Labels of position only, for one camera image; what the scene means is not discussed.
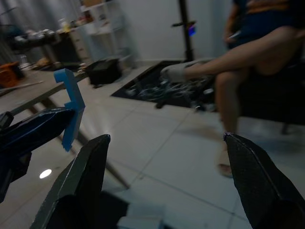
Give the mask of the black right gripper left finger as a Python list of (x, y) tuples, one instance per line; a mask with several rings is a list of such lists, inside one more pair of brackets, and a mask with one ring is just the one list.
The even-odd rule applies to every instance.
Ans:
[(53, 183), (32, 229), (94, 228), (110, 141), (105, 134), (81, 148)]

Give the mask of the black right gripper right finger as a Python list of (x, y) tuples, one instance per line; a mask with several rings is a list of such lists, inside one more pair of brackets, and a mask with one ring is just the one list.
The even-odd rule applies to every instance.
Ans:
[(305, 200), (269, 155), (252, 141), (224, 134), (234, 185), (254, 229), (303, 229)]

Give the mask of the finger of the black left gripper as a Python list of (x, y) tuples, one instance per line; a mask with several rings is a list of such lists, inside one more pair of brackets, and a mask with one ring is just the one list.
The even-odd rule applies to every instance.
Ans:
[(0, 132), (0, 155), (21, 156), (59, 136), (70, 124), (74, 111), (55, 108), (39, 112)]

